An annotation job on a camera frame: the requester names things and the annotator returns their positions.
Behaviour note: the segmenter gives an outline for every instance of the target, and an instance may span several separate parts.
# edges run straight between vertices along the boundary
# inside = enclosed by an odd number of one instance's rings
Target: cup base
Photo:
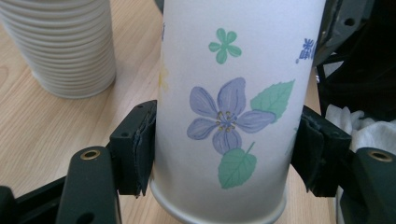
[[[182,223],[214,223],[211,220],[207,220],[204,217],[195,217],[191,216],[189,214],[185,214],[179,209],[177,209],[175,206],[172,205],[161,193],[157,185],[155,184],[155,181],[151,178],[149,181],[149,186],[151,188],[151,192],[156,199],[156,201],[160,204],[160,206],[168,212],[172,217],[176,218]],[[277,205],[276,209],[269,215],[265,217],[260,217],[254,220],[246,220],[244,223],[249,223],[249,224],[255,224],[255,223],[260,223],[260,224],[270,224],[274,223],[279,217],[282,215],[283,211],[285,210],[286,207],[286,188],[283,191],[283,196],[280,201],[280,203]],[[222,223],[230,223],[230,220],[224,220]]]

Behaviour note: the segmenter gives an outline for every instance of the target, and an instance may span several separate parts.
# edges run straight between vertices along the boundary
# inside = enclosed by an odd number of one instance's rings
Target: cup rim
[[[27,15],[32,18],[41,19],[52,19],[52,18],[72,18],[79,15],[84,15],[87,12],[92,11],[93,8],[99,7],[105,1],[93,1],[86,5],[62,10],[41,10],[40,8],[23,7],[15,4],[15,1],[0,1],[0,6],[6,8],[7,10],[13,11],[14,13],[20,15]]]
[[[5,29],[10,35],[13,35],[16,37],[18,40],[22,40],[25,43],[30,43],[32,45],[38,45],[40,47],[47,47],[47,48],[70,48],[70,47],[77,47],[81,46],[87,43],[92,42],[96,38],[103,38],[103,33],[109,33],[112,34],[111,30],[111,24],[108,25],[107,27],[103,27],[96,35],[91,35],[88,36],[87,38],[83,38],[80,40],[75,40],[71,42],[57,42],[57,43],[51,43],[48,41],[41,41],[41,40],[36,40],[32,38],[28,38],[26,36],[23,36],[22,34],[17,33],[16,31],[10,29],[9,27],[5,26]]]
[[[18,26],[13,26],[12,24],[9,23],[4,23],[5,26],[7,26],[9,29],[12,31],[23,35],[25,38],[30,38],[34,39],[37,41],[46,41],[46,42],[67,42],[67,41],[72,41],[72,40],[80,40],[82,38],[85,38],[90,35],[97,35],[102,29],[104,29],[107,26],[110,26],[109,23],[111,20],[104,20],[103,24],[101,22],[98,22],[97,24],[91,26],[89,29],[86,29],[85,31],[81,31],[78,33],[70,33],[70,34],[65,34],[65,35],[42,35],[42,34],[37,34],[34,32],[29,32],[26,30],[21,29]]]
[[[100,49],[95,54],[84,55],[83,57],[72,58],[72,59],[52,59],[52,58],[45,58],[45,57],[43,58],[43,57],[34,55],[33,53],[29,53],[23,49],[21,49],[21,53],[24,54],[26,57],[30,57],[33,60],[39,60],[39,61],[43,61],[43,62],[47,62],[47,63],[74,64],[74,63],[79,63],[79,62],[83,62],[83,61],[96,62],[97,60],[100,59],[100,55],[107,54],[111,50],[113,50],[112,47],[103,48],[103,49]]]
[[[55,47],[50,48],[50,47],[45,47],[45,46],[37,46],[32,43],[26,42],[25,40],[14,38],[14,42],[18,45],[21,45],[22,48],[28,48],[33,51],[40,51],[40,52],[47,52],[47,53],[76,53],[76,52],[80,52],[82,49],[91,48],[91,47],[97,45],[98,43],[101,43],[102,41],[103,41],[103,39],[98,37],[98,38],[94,39],[93,41],[91,41],[87,44],[84,44],[84,45],[73,46],[73,47],[69,47],[69,48],[55,48]]]
[[[44,4],[44,3],[37,3],[34,1],[12,1],[15,5],[19,5],[21,7],[29,7],[29,8],[37,8],[37,9],[45,9],[45,10],[53,10],[53,9],[59,9],[59,10],[64,10],[64,9],[70,9],[70,8],[76,8],[76,7],[82,7],[84,5],[89,4],[93,0],[82,0],[82,1],[73,1],[73,2],[66,2],[66,3],[54,3],[54,1],[49,1],[50,4]]]
[[[44,62],[38,59],[33,58],[33,60],[35,61],[35,63],[38,63],[42,66],[48,67],[48,68],[54,68],[54,69],[68,69],[70,68],[70,66],[73,66],[75,68],[81,68],[81,67],[86,67],[87,65],[94,65],[94,64],[98,64],[99,62],[101,62],[108,54],[114,54],[114,47],[110,46],[111,49],[108,50],[107,53],[103,53],[102,56],[98,57],[96,60],[92,60],[92,61],[81,61],[78,63],[48,63],[48,62]],[[24,54],[22,54],[23,58],[26,60],[28,58],[28,56],[25,56]]]
[[[107,8],[106,11],[101,14],[100,16],[104,15],[111,15],[109,14],[110,9]],[[14,21],[11,20],[10,18],[7,18],[0,14],[0,18],[4,21],[3,23],[8,23],[13,25],[14,27],[18,27],[19,29],[26,30],[35,34],[42,34],[42,35],[67,35],[67,34],[75,34],[79,32],[84,32],[85,30],[89,29],[92,26],[96,26],[98,23],[101,22],[101,20],[96,20],[93,19],[91,20],[92,23],[89,22],[84,22],[79,26],[72,26],[72,27],[67,27],[63,29],[48,29],[48,28],[43,28],[43,27],[33,27],[27,24],[24,24],[23,22],[20,21]]]
[[[61,98],[65,98],[65,99],[82,99],[82,98],[88,98],[88,97],[92,97],[96,94],[99,94],[102,91],[105,91],[109,86],[111,86],[111,84],[113,84],[114,80],[116,79],[116,76],[114,76],[106,85],[103,86],[102,89],[97,89],[97,91],[92,91],[90,93],[82,93],[82,94],[67,94],[67,93],[61,93],[61,92],[56,92],[56,91],[51,91],[49,89],[47,89],[46,87],[42,86],[42,88],[46,91],[48,91],[49,93],[61,97]]]
[[[34,62],[28,62],[28,64],[32,68],[32,70],[39,71],[40,75],[50,76],[50,78],[54,80],[67,81],[67,79],[73,78],[74,80],[83,81],[91,78],[89,75],[100,72],[106,67],[108,67],[111,64],[112,60],[114,60],[114,57],[108,55],[104,57],[103,60],[99,61],[99,64],[90,65],[90,67],[87,68],[83,67],[83,69],[80,71],[78,70],[73,71],[72,69],[68,69],[66,71],[64,71],[63,69],[52,70],[51,68],[48,67],[40,67],[39,64]],[[58,76],[50,75],[47,73],[58,74]]]
[[[0,12],[3,14],[3,17],[8,17],[11,20],[19,21],[26,25],[46,27],[46,28],[55,28],[55,29],[76,26],[76,25],[82,24],[86,21],[92,21],[94,18],[99,17],[105,11],[106,11],[105,6],[99,6],[94,11],[92,11],[88,14],[81,15],[79,17],[75,17],[75,18],[73,18],[73,20],[43,21],[43,20],[23,17],[21,15],[17,16],[17,15],[14,15],[0,7]]]
[[[76,92],[81,92],[81,91],[91,91],[91,90],[95,90],[98,88],[101,88],[101,86],[106,85],[106,83],[109,80],[114,79],[115,76],[115,68],[114,67],[109,67],[107,70],[108,74],[106,76],[101,76],[98,79],[96,79],[91,85],[74,85],[71,84],[71,86],[68,86],[67,84],[53,84],[53,83],[49,83],[47,80],[38,77],[36,74],[32,75],[37,79],[37,81],[42,85],[42,86],[46,86],[46,87],[50,87],[54,90],[56,90],[57,92],[59,91],[63,91],[63,92],[68,92],[68,93],[76,93]]]
[[[53,88],[58,88],[59,90],[65,91],[78,91],[78,89],[86,89],[100,85],[101,83],[107,81],[111,77],[111,71],[114,69],[114,66],[109,66],[106,70],[104,70],[100,76],[95,76],[92,78],[91,82],[84,82],[84,83],[76,83],[74,81],[53,81],[47,78],[41,77],[39,74],[35,72],[32,75],[37,78],[40,83],[45,83]]]
[[[75,52],[66,52],[66,53],[55,53],[55,52],[46,52],[39,49],[31,49],[29,46],[20,45],[20,49],[25,51],[27,50],[31,54],[34,54],[37,57],[49,58],[54,60],[64,60],[64,59],[73,59],[81,56],[86,56],[88,54],[93,54],[98,50],[108,48],[108,46],[112,44],[112,38],[110,35],[106,36],[104,39],[99,39],[96,41],[95,45],[92,46],[80,46],[80,50],[76,50]]]

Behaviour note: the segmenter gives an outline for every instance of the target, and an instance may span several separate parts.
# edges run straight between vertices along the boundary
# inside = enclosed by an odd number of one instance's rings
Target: white paper cup
[[[0,4],[2,8],[7,11],[11,11],[12,13],[25,15],[31,18],[38,19],[64,19],[64,18],[73,18],[76,16],[84,15],[86,13],[92,12],[95,8],[101,6],[101,1],[93,1],[92,4],[88,4],[85,6],[78,6],[72,9],[62,9],[62,10],[46,10],[42,8],[32,8],[32,7],[24,7],[19,6],[16,1],[2,1]]]
[[[99,17],[104,11],[104,8],[99,6],[97,8],[93,8],[92,11],[89,13],[72,18],[58,18],[55,16],[54,18],[51,19],[40,20],[37,18],[33,18],[29,15],[15,13],[13,11],[7,11],[5,8],[3,8],[3,6],[6,7],[7,4],[0,5],[0,12],[3,14],[4,17],[34,27],[46,27],[46,28],[56,28],[56,29],[76,26],[82,24],[83,22],[94,20],[95,18]]]
[[[104,69],[103,72],[111,72],[112,67],[108,67],[107,69]],[[40,83],[45,83],[45,85],[54,87],[54,88],[62,88],[65,91],[85,91],[89,88],[93,88],[96,85],[103,85],[104,82],[107,82],[111,78],[108,76],[104,76],[102,74],[101,76],[97,77],[95,81],[89,81],[89,82],[78,82],[75,80],[70,80],[70,81],[56,81],[56,80],[50,80],[47,78],[42,78],[42,76],[37,77],[40,81]]]
[[[106,37],[106,36],[99,36],[98,38],[94,39],[93,41],[90,41],[90,42],[85,43],[83,45],[77,45],[77,46],[66,47],[66,48],[63,47],[63,46],[60,46],[58,48],[55,48],[53,46],[52,47],[39,46],[39,45],[24,41],[22,39],[18,39],[18,40],[15,39],[15,42],[18,45],[22,45],[23,48],[31,49],[31,50],[34,50],[34,51],[64,54],[64,53],[76,53],[76,52],[80,52],[80,51],[82,51],[84,49],[94,48],[98,44],[101,44],[101,43],[104,42],[104,37]]]
[[[89,1],[43,1],[43,0],[35,0],[35,1],[14,1],[14,0],[4,0],[5,2],[12,3],[19,7],[28,7],[34,8],[38,10],[67,10],[67,9],[76,9],[78,7],[84,7],[88,4],[91,4],[94,0]]]
[[[151,190],[184,223],[273,223],[325,0],[166,0]]]
[[[103,78],[100,79],[98,83],[95,83],[94,86],[84,86],[82,88],[73,88],[73,89],[67,89],[64,86],[59,86],[59,85],[53,85],[52,83],[47,83],[44,81],[44,79],[40,79],[40,76],[35,75],[33,73],[34,77],[37,78],[38,82],[40,82],[41,86],[51,92],[52,94],[63,97],[63,98],[69,98],[69,99],[78,99],[78,98],[85,98],[85,97],[91,97],[99,92],[107,89],[108,86],[111,85],[111,83],[114,81],[115,78],[115,73],[116,73],[116,67],[112,66],[107,68],[105,71],[107,74],[112,74],[113,76],[104,76]]]
[[[65,62],[65,60],[68,59],[81,60],[83,57],[91,58],[93,55],[96,55],[95,52],[102,52],[104,50],[107,50],[110,47],[110,45],[112,45],[111,35],[103,35],[100,38],[98,38],[97,41],[96,40],[94,41],[97,42],[96,45],[93,45],[91,47],[87,47],[85,44],[79,45],[79,50],[70,53],[60,53],[59,51],[46,52],[44,50],[40,50],[40,48],[31,49],[28,47],[24,48],[24,50],[26,50],[28,53],[37,56],[37,58],[50,59],[53,61],[61,60],[62,62]]]
[[[108,29],[108,26],[111,26],[111,23],[100,23],[99,25],[92,26],[90,29],[86,29],[85,31],[81,31],[78,33],[70,33],[67,35],[42,35],[42,34],[36,34],[32,33],[29,31],[25,31],[23,29],[20,29],[19,27],[9,27],[11,30],[13,30],[15,33],[26,36],[30,39],[35,39],[39,41],[45,41],[45,42],[70,42],[73,40],[80,40],[87,38],[89,36],[99,36],[102,35],[101,31],[103,32],[104,30]]]
[[[54,69],[53,72],[60,72],[63,71],[65,73],[78,73],[83,71],[89,71],[93,68],[99,66],[100,64],[108,64],[110,60],[114,60],[111,55],[104,55],[100,57],[97,61],[86,61],[86,62],[79,62],[79,63],[72,63],[72,64],[54,64],[54,63],[46,63],[39,60],[30,61],[28,58],[24,57],[28,64],[35,64],[40,66],[42,69],[51,71]]]
[[[109,10],[106,10],[105,13],[101,16],[106,16],[106,13],[108,13]],[[98,25],[99,23],[102,23],[103,21],[101,20],[92,20],[92,23],[90,22],[84,22],[79,26],[71,26],[71,27],[64,27],[63,29],[48,29],[45,27],[34,27],[31,25],[26,25],[22,22],[19,21],[13,21],[4,15],[2,15],[2,20],[5,21],[4,24],[10,24],[13,27],[18,27],[20,29],[32,32],[33,34],[42,34],[42,35],[70,35],[70,34],[76,34],[79,32],[83,32],[87,29],[92,28],[93,26]]]
[[[53,70],[45,70],[42,67],[36,66],[33,63],[29,63],[29,65],[37,71],[40,76],[48,81],[59,81],[59,82],[74,82],[74,83],[88,83],[92,82],[94,78],[100,78],[101,76],[106,76],[105,71],[108,67],[112,67],[112,64],[108,63],[111,60],[114,60],[112,57],[106,58],[98,66],[93,69],[81,72],[70,72],[66,73],[65,71],[53,71]]]
[[[76,66],[69,66],[65,68],[54,68],[48,66],[49,63],[39,63],[38,61],[30,61],[26,60],[30,67],[32,67],[36,71],[43,71],[49,76],[54,79],[60,80],[67,80],[67,79],[74,79],[74,80],[87,80],[91,79],[89,75],[95,76],[95,72],[101,71],[104,67],[108,66],[108,63],[114,60],[113,57],[106,56],[98,60],[94,63],[87,63],[81,67]]]
[[[97,38],[104,38],[106,35],[108,35],[108,30],[111,28],[111,25],[106,25],[103,28],[101,28],[97,33],[94,35],[88,35],[85,38],[82,39],[76,39],[74,40],[73,38],[70,40],[65,40],[63,42],[53,42],[53,41],[43,41],[43,40],[38,40],[34,39],[30,36],[22,35],[17,32],[17,30],[12,29],[9,25],[5,26],[7,32],[13,36],[16,36],[18,40],[23,41],[25,43],[30,43],[33,45],[37,46],[42,46],[42,47],[47,47],[47,48],[73,48],[73,47],[78,47],[87,43],[90,43],[94,41]]]

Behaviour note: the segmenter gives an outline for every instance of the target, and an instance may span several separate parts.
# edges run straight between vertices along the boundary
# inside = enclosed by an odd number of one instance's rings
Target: table surface
[[[0,185],[16,197],[66,175],[70,158],[89,146],[105,146],[135,106],[157,98],[162,14],[150,0],[112,0],[117,79],[102,93],[67,100],[44,91],[0,25]],[[305,104],[318,111],[311,74]],[[276,223],[335,223],[332,199],[306,193],[292,167],[288,203]],[[123,223],[179,223],[155,201],[120,196]]]

